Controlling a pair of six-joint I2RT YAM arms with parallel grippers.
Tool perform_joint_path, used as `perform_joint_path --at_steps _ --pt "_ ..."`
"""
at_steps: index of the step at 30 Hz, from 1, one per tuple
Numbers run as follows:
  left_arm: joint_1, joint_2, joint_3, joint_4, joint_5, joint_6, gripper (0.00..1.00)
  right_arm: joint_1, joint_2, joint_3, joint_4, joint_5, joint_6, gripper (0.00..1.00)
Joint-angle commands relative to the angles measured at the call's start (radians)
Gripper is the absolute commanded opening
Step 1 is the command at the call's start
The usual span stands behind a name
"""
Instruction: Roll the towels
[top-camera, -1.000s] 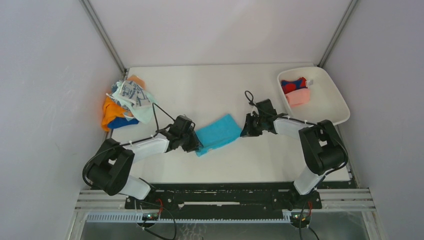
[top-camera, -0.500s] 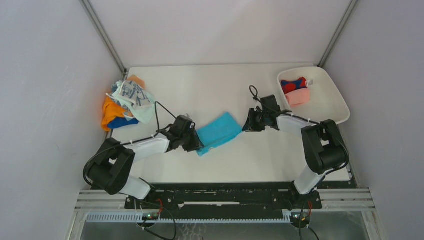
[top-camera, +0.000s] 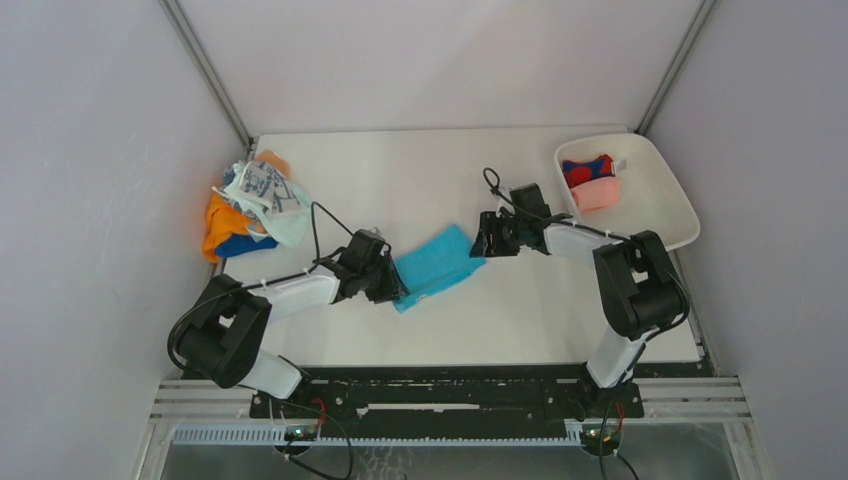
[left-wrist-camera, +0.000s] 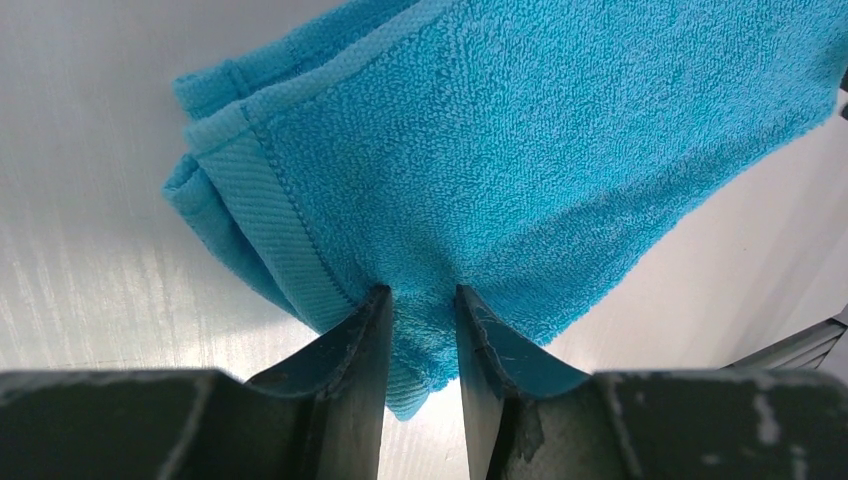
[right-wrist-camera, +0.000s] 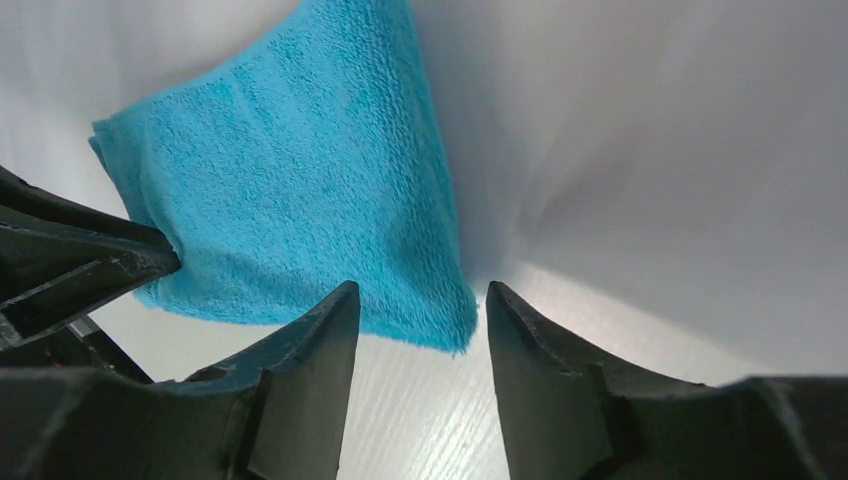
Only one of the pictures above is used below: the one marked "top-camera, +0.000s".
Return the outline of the bright blue towel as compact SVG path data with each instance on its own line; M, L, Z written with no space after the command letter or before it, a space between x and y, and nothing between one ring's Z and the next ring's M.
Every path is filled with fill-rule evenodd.
M486 264L470 255L472 241L456 224L395 260L396 270L407 293L393 306L405 313L427 297L442 293L468 279Z

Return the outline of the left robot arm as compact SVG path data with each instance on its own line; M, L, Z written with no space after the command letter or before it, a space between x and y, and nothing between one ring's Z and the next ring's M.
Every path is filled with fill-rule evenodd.
M363 293L374 304L408 294L388 254L345 264L332 256L302 273L245 285L226 274L213 277L195 304L174 324L166 341L172 363L222 389L264 392L290 417L311 407L311 388L300 368L262 348L274 315L286 317L336 304Z

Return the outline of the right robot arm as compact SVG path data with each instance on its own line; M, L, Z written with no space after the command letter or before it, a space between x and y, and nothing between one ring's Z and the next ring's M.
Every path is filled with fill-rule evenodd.
M542 219L506 209L483 211L472 257L516 256L523 248L570 259L593 269L608 327L585 369L591 379L578 402L592 416L605 415L618 400L647 344L684 322L689 296L660 235L631 236L582 225L566 215Z

